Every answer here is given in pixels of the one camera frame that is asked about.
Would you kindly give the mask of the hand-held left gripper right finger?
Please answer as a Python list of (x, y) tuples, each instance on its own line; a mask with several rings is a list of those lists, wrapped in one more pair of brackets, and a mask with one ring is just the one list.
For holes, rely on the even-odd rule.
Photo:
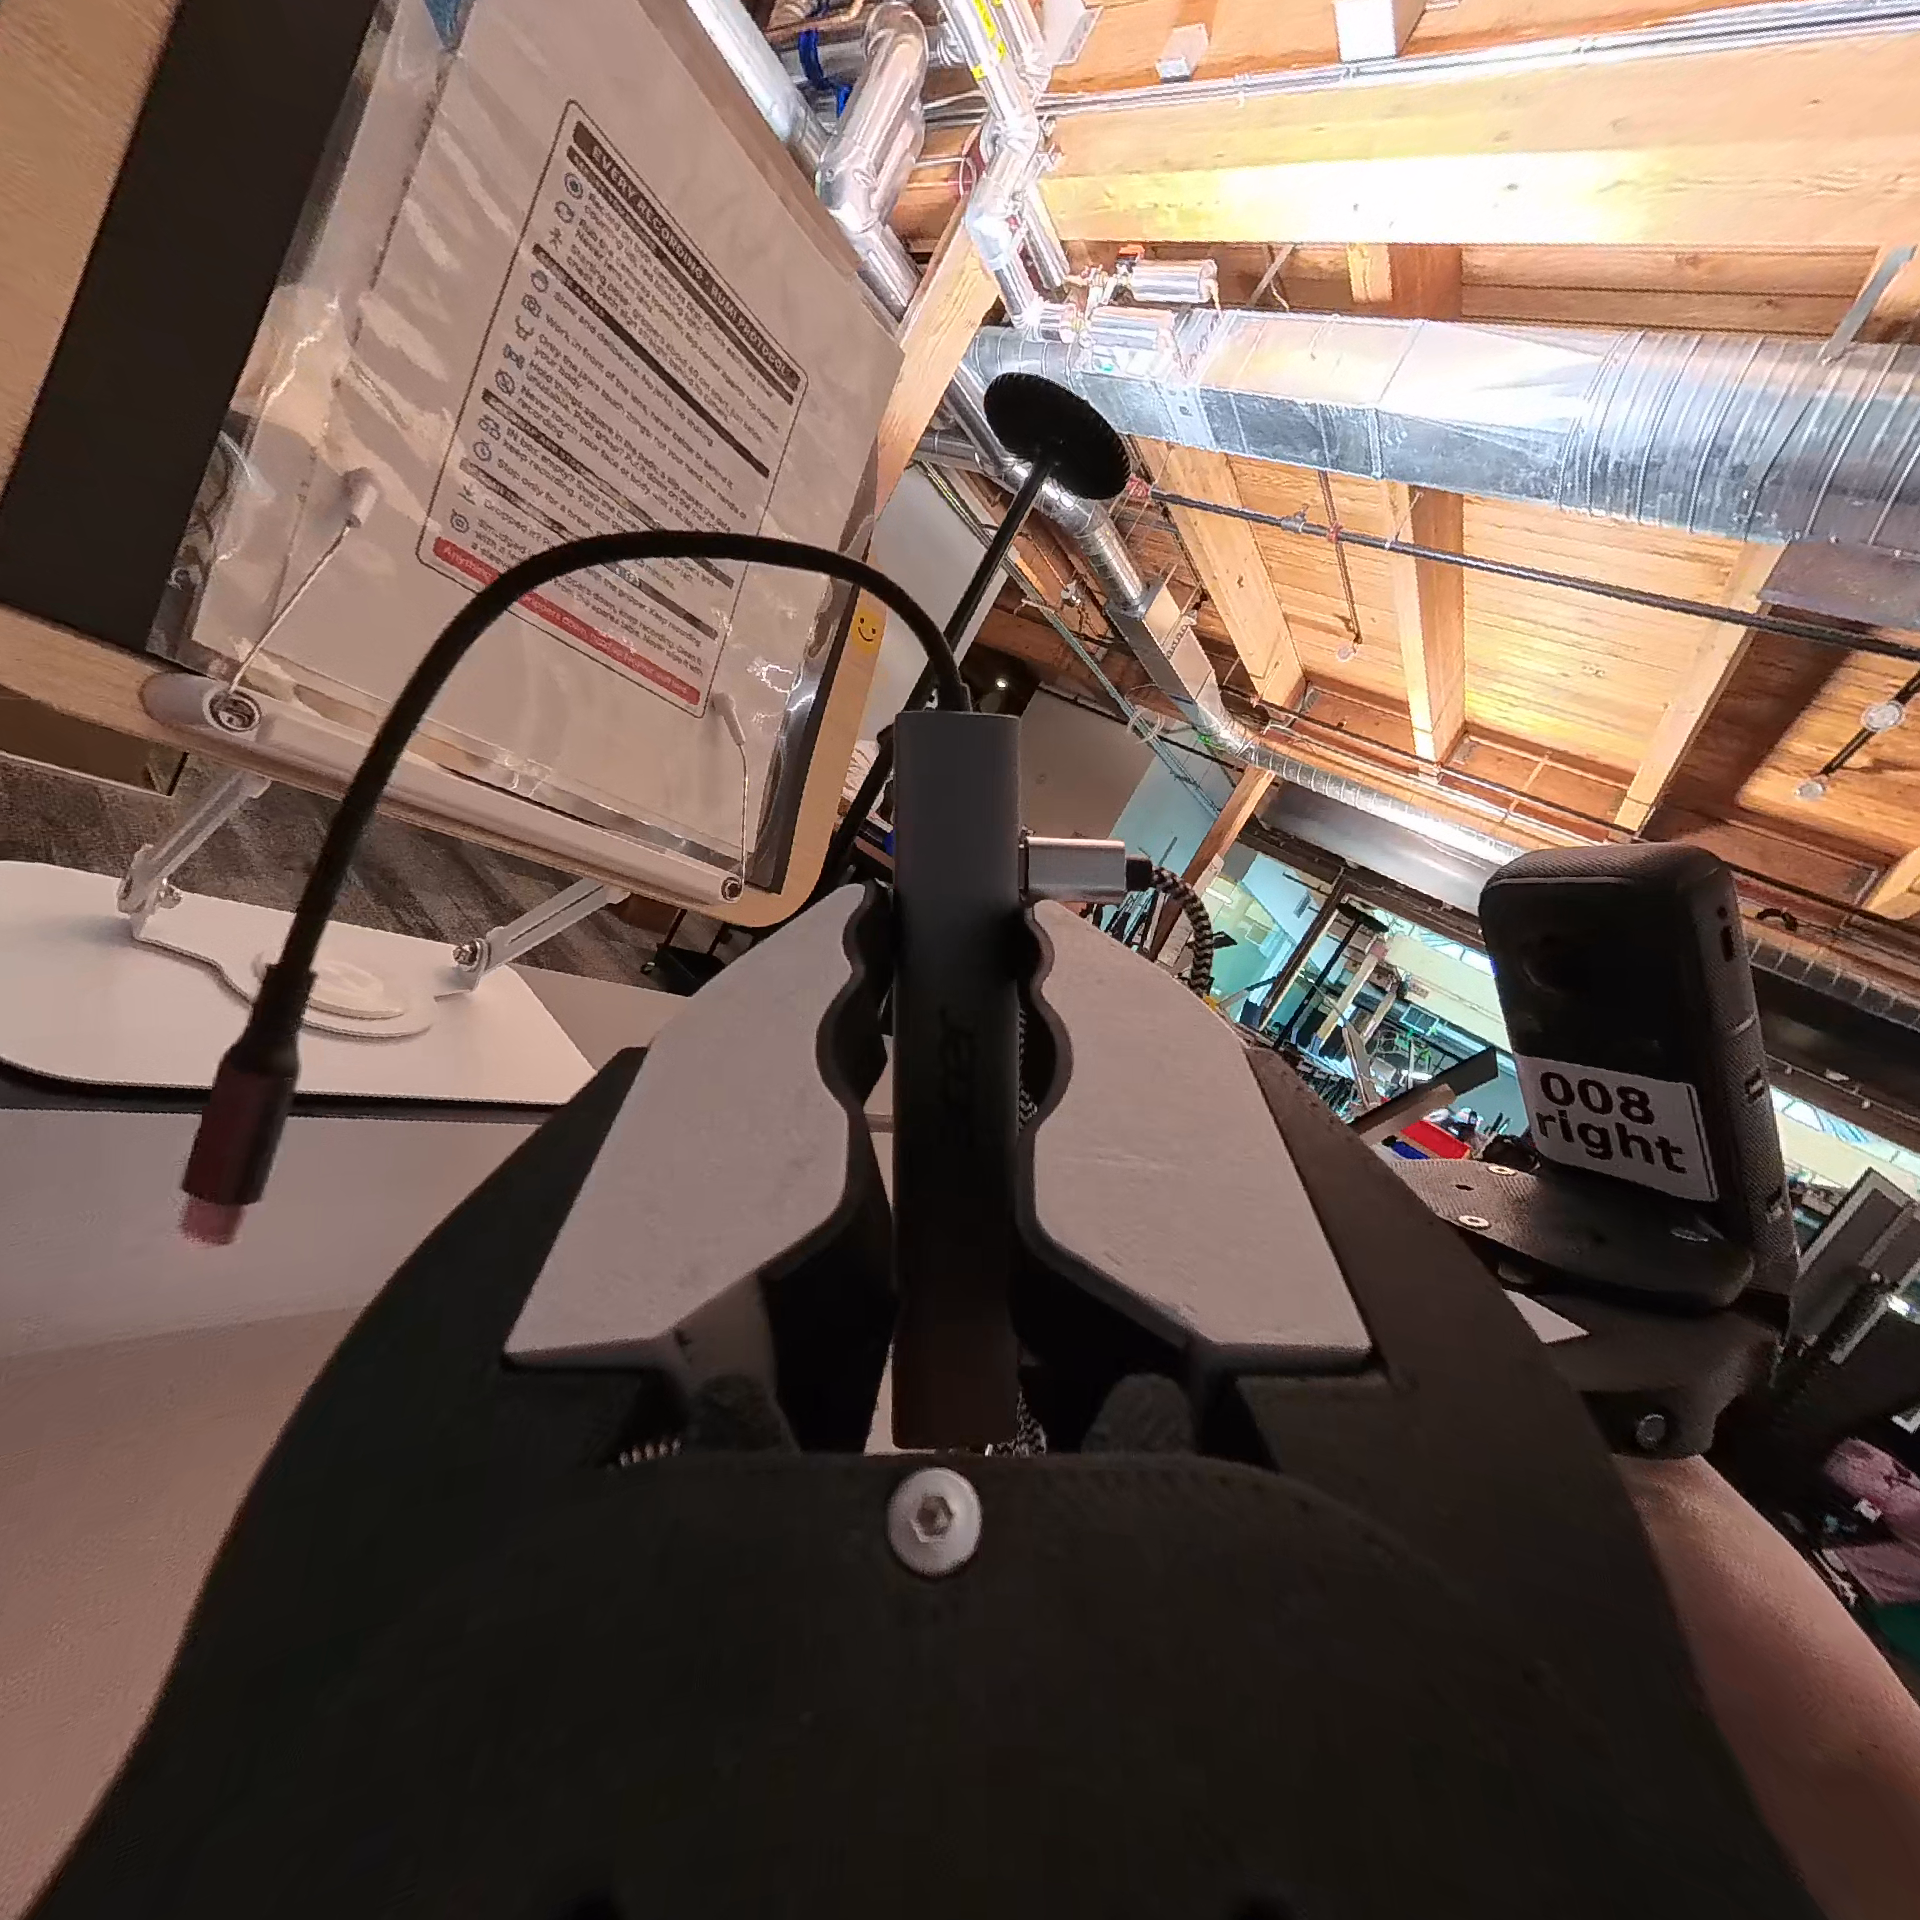
[(1043, 1254), (1181, 1370), (1362, 1370), (1352, 1286), (1234, 1030), (1059, 903), (1034, 912), (1057, 1070), (1032, 1135)]

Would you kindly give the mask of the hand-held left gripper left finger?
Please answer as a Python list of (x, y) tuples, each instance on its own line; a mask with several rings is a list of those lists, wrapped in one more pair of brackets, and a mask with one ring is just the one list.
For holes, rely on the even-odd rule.
[(882, 1048), (876, 891), (845, 885), (715, 973), (642, 1052), (507, 1339), (525, 1366), (688, 1370), (749, 1304), (780, 1351), (884, 1349), (890, 1223), (865, 1115)]

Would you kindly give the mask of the grey usb hub with cable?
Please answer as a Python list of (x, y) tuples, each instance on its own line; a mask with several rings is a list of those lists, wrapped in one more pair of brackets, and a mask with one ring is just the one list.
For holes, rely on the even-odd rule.
[(299, 1083), (320, 938), (389, 779), (454, 669), (526, 594), (585, 569), (656, 561), (849, 584), (902, 620), (933, 673), (937, 706), (902, 714), (892, 732), (892, 1435), (923, 1451), (1002, 1443), (1018, 1425), (1018, 726), (971, 708), (947, 637), (904, 590), (825, 547), (727, 533), (568, 541), (511, 567), (446, 624), (373, 734), (251, 1015), (212, 1078), (183, 1176), (183, 1233), (228, 1243), (267, 1186)]

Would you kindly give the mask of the person's right forearm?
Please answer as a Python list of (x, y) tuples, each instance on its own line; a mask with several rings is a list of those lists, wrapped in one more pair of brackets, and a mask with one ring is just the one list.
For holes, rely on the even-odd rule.
[(1715, 1726), (1814, 1903), (1833, 1919), (1914, 1919), (1916, 1701), (1708, 1461), (1617, 1471)]

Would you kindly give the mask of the black pole with round disc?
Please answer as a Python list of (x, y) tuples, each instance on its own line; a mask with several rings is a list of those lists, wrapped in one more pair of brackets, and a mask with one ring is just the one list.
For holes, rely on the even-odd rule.
[(990, 476), (1016, 474), (1014, 500), (947, 616), (947, 649), (957, 655), (1028, 517), (1043, 510), (1075, 539), (1110, 533), (1108, 502), (1122, 492), (1132, 459), (1087, 400), (1039, 374), (1002, 372), (984, 382), (971, 366), (961, 366), (945, 405)]

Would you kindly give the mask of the silver ventilation duct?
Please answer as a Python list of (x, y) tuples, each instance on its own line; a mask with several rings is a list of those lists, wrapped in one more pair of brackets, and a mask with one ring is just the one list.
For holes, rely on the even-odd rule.
[(1743, 543), (1916, 553), (1918, 352), (1804, 339), (1201, 311), (1155, 346), (986, 327), (1126, 437)]

